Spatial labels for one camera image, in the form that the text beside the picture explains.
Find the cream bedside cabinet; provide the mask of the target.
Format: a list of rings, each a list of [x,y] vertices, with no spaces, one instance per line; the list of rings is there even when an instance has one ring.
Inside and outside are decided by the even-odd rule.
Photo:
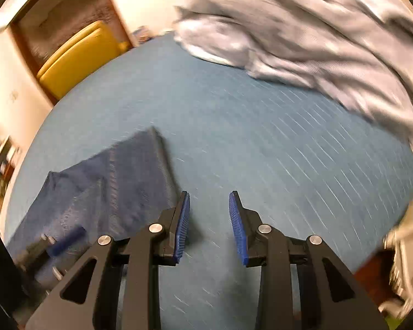
[[[395,252],[389,284],[398,298],[383,302],[379,311],[402,320],[413,309],[413,199],[399,224],[384,238],[384,249]]]

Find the grey star pattern duvet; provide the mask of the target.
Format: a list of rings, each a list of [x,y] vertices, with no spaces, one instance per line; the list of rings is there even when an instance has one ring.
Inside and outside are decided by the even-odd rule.
[[[177,42],[206,61],[314,89],[413,151],[413,12],[402,0],[178,0]]]

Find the dark blue denim jeans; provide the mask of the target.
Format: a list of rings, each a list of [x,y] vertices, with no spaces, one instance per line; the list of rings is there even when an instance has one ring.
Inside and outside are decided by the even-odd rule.
[[[60,241],[83,227],[85,237],[38,273],[39,282],[50,282],[53,267],[68,270],[99,236],[129,238],[176,204],[163,139],[150,127],[70,168],[50,172],[7,249],[16,258],[41,235]]]

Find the small blue picture box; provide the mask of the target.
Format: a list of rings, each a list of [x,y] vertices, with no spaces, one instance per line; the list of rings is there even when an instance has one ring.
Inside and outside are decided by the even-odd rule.
[[[154,38],[153,32],[145,25],[138,27],[132,34],[133,45],[138,46]]]

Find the cream wardrobe doors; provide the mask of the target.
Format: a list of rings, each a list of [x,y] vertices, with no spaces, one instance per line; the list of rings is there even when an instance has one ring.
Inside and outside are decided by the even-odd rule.
[[[0,32],[0,127],[28,150],[53,104],[26,65],[15,38]]]

